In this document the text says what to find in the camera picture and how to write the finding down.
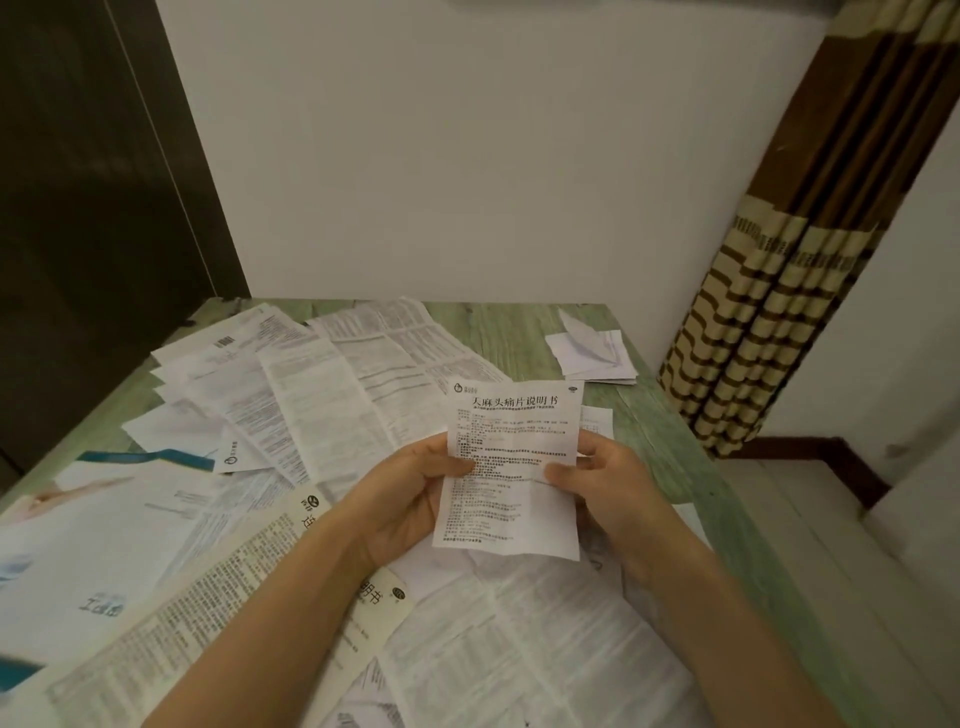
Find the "curtain fold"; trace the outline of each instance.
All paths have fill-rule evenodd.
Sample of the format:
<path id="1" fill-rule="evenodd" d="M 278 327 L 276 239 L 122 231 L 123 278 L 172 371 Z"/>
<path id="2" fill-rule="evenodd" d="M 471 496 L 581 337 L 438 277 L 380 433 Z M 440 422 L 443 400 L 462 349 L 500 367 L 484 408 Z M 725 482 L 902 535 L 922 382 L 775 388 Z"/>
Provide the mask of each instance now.
<path id="1" fill-rule="evenodd" d="M 958 49 L 957 0 L 830 24 L 660 367 L 710 454 L 756 436 L 862 274 L 960 96 Z"/>

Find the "person's left hand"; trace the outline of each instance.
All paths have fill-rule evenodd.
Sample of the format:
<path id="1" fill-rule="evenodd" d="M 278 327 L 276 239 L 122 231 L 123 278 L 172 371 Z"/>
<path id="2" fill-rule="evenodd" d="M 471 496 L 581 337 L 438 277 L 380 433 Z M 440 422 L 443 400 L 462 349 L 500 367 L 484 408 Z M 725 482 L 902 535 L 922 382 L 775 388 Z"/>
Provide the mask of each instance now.
<path id="1" fill-rule="evenodd" d="M 353 486 L 337 505 L 355 523 L 374 567 L 402 556 L 437 522 L 444 476 L 460 477 L 474 462 L 446 454 L 446 433 L 397 450 Z"/>

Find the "striped curtain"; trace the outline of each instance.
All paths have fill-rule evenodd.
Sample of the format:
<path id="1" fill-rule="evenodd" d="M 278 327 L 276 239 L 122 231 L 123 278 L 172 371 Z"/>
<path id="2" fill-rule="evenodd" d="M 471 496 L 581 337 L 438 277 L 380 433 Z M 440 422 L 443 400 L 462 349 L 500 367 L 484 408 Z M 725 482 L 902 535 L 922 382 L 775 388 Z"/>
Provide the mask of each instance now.
<path id="1" fill-rule="evenodd" d="M 834 18 L 660 367 L 710 454 L 756 436 L 870 261 L 960 95 L 958 41 L 958 0 Z"/>

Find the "wood grain surface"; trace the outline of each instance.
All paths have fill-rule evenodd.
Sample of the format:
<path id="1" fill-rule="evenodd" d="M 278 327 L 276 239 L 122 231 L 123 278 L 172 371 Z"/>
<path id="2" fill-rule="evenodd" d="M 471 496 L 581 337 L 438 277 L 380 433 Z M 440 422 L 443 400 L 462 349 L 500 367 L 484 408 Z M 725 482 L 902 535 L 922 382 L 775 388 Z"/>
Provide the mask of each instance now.
<path id="1" fill-rule="evenodd" d="M 274 303 L 295 321 L 354 305 L 353 301 L 210 299 L 194 314 L 193 328 L 181 328 L 170 340 L 196 327 L 220 321 L 263 301 Z M 596 329 L 620 328 L 610 310 L 598 304 L 561 304 Z M 467 346 L 516 380 L 562 378 L 560 366 L 543 337 L 563 331 L 551 304 L 427 303 L 436 321 Z M 675 503 L 693 501 L 704 529 L 727 568 L 750 599 L 789 642 L 813 680 L 850 726 L 885 725 L 873 697 L 828 642 L 804 597 L 773 550 L 760 536 L 743 506 L 707 458 L 659 388 L 653 373 L 624 342 L 638 370 L 636 386 L 588 384 L 584 404 L 613 410 L 616 439 L 638 452 L 666 496 Z M 0 499 L 0 510 L 14 497 L 47 484 L 84 450 L 139 451 L 120 424 L 160 404 L 159 385 L 140 365 L 117 389 L 54 448 L 21 482 Z"/>

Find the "baseboard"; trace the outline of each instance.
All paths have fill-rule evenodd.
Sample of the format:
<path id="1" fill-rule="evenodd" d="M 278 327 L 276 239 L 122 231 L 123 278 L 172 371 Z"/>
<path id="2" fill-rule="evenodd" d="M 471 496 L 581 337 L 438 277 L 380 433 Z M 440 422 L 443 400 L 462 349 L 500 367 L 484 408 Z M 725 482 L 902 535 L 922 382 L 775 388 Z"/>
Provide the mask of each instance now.
<path id="1" fill-rule="evenodd" d="M 864 508 L 873 508 L 890 486 L 840 437 L 756 437 L 730 455 L 739 460 L 823 460 Z"/>

